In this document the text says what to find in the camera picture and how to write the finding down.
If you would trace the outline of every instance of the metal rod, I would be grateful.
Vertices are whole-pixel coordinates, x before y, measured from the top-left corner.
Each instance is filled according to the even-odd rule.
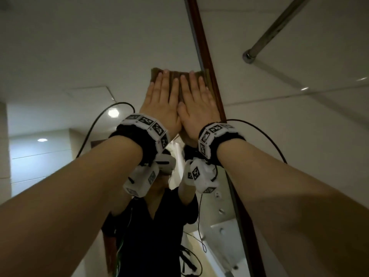
[[[290,20],[300,12],[300,10],[310,0],[293,0],[287,9],[277,18],[277,20],[269,27],[261,38],[252,46],[251,49],[245,51],[242,55],[243,60],[251,64],[260,51],[290,22]]]

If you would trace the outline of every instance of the brown cloth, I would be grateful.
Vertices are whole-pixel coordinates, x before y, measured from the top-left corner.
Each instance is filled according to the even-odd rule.
[[[163,72],[162,69],[159,68],[152,68],[151,69],[151,82],[155,82],[156,77],[158,76],[158,74],[160,72]],[[179,71],[169,71],[169,93],[172,89],[172,82],[175,78],[180,78],[181,75],[185,75],[186,79],[188,82],[190,82],[190,75],[188,72],[179,72]],[[195,72],[196,78],[199,79],[200,76],[202,76],[204,78],[205,81],[205,85],[210,89],[211,93],[214,95],[213,90],[211,89],[211,86],[208,84],[208,82],[210,81],[208,79],[207,75],[204,75],[203,71],[199,71],[199,72]],[[181,84],[179,84],[179,101],[183,102],[183,96],[182,96],[182,87]]]

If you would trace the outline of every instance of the wooden trim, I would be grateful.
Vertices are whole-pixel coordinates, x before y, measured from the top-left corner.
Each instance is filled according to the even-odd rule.
[[[217,103],[220,117],[222,121],[227,118],[225,116],[222,99],[218,88],[217,79],[213,63],[210,57],[209,47],[206,42],[206,36],[204,27],[202,25],[199,7],[196,0],[184,0],[187,7],[187,13],[192,29],[193,38],[196,45],[197,55],[200,61],[201,69],[209,77],[212,92],[214,94],[215,101]],[[252,277],[266,277],[263,261],[260,254],[258,241],[256,239],[255,229],[253,227],[250,215],[247,213],[241,199],[239,198],[231,179],[227,175],[229,188],[231,190],[231,196],[233,206],[236,212],[239,230],[241,233],[242,243],[245,250],[245,256],[249,267],[250,275]]]

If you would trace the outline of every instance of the bright light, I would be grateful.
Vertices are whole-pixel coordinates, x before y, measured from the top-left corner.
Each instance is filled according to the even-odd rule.
[[[119,116],[119,111],[117,109],[110,109],[108,111],[108,115],[111,117],[118,117]]]

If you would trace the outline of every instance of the black shirt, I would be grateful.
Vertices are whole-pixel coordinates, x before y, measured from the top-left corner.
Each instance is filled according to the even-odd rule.
[[[180,276],[183,227],[195,223],[198,213],[196,195],[185,206],[176,188],[165,189],[153,220],[143,198],[133,198],[118,216],[109,214],[102,231],[117,239],[118,277]]]

